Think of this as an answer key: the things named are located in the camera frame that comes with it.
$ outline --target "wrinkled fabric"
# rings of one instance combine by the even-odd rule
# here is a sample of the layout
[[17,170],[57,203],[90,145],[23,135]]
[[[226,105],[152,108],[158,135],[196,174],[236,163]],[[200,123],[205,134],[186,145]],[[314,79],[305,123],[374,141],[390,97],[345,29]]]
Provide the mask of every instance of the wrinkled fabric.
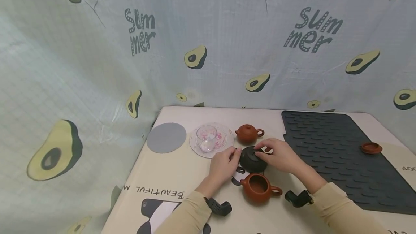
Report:
[[99,233],[166,105],[366,112],[415,151],[415,5],[1,0],[0,232]]

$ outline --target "forearm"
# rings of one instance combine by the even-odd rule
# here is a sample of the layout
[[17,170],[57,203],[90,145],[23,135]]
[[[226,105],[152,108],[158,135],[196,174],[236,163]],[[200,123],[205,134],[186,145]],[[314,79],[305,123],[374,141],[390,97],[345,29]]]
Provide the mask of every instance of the forearm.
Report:
[[312,207],[337,234],[388,233],[371,215],[351,201],[334,183],[328,183],[304,164],[294,173],[312,194]]
[[315,169],[306,163],[298,166],[293,174],[303,183],[308,192],[312,194],[316,193],[320,190],[320,188],[328,183],[315,171]]
[[221,182],[206,177],[177,209],[159,226],[155,234],[198,234],[207,223],[211,209],[204,197],[211,198],[221,187]]
[[368,212],[351,201],[334,183],[328,183],[313,196],[312,207],[337,234],[386,234]]
[[156,229],[155,234],[198,234],[211,215],[204,195],[193,191]]

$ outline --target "clay teapot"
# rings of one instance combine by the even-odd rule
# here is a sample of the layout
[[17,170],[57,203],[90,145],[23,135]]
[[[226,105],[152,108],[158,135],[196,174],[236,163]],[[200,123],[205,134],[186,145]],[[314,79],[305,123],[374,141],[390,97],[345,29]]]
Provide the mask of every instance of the clay teapot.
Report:
[[272,186],[269,180],[262,174],[249,174],[240,181],[246,197],[256,204],[267,202],[272,195],[280,196],[283,191],[279,187]]
[[263,129],[256,129],[255,127],[249,124],[242,125],[238,128],[238,130],[235,131],[235,133],[237,135],[238,142],[246,146],[254,143],[257,140],[257,138],[264,136]]
[[249,173],[261,173],[266,170],[267,163],[258,158],[254,153],[263,152],[263,150],[254,150],[254,146],[243,149],[240,157],[240,165]]

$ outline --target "right hand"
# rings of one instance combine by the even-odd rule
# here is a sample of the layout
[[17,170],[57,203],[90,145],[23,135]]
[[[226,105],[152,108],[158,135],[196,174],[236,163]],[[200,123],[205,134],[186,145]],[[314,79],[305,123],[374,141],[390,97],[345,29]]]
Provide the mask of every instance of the right hand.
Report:
[[280,171],[294,174],[299,167],[306,165],[285,141],[268,138],[255,145],[254,149],[259,150],[263,147],[267,147],[266,152],[273,150],[273,153],[255,152],[255,155]]

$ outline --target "gray round coaster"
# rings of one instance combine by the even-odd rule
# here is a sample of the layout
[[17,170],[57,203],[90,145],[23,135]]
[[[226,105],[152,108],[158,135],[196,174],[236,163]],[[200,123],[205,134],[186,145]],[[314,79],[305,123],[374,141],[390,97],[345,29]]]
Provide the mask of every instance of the gray round coaster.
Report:
[[186,130],[177,123],[165,123],[152,129],[147,146],[155,153],[166,154],[180,148],[186,140]]

